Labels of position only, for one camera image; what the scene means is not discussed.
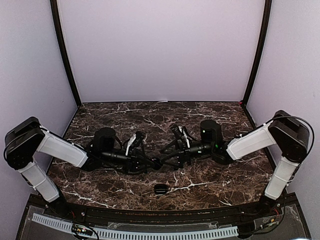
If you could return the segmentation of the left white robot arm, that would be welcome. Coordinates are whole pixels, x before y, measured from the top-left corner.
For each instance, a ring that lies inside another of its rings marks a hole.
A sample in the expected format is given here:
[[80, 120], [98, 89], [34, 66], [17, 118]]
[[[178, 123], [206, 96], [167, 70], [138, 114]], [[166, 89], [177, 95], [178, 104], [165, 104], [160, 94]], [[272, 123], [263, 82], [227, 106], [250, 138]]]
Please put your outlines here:
[[51, 210], [60, 218], [67, 218], [70, 206], [56, 184], [37, 164], [34, 155], [42, 153], [91, 172], [103, 166], [115, 169], [126, 175], [139, 175], [148, 169], [162, 167], [159, 158], [146, 155], [143, 140], [145, 135], [137, 131], [129, 140], [122, 143], [116, 131], [104, 127], [94, 133], [86, 146], [70, 142], [44, 128], [36, 117], [29, 117], [4, 137], [4, 160], [18, 171], [42, 198], [51, 204]]

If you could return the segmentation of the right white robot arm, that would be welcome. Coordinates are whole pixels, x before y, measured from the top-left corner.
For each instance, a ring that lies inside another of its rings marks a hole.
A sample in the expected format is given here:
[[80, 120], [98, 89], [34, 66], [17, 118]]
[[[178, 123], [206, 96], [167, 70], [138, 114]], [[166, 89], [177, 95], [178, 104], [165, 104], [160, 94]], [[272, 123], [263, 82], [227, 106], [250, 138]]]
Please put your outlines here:
[[200, 122], [200, 140], [192, 137], [187, 128], [173, 124], [174, 140], [160, 150], [163, 160], [178, 158], [178, 167], [192, 158], [210, 156], [216, 163], [230, 165], [243, 157], [276, 146], [281, 152], [268, 184], [255, 205], [255, 213], [266, 217], [291, 182], [315, 143], [315, 131], [305, 119], [277, 111], [273, 118], [256, 128], [227, 141], [222, 126], [212, 119]]

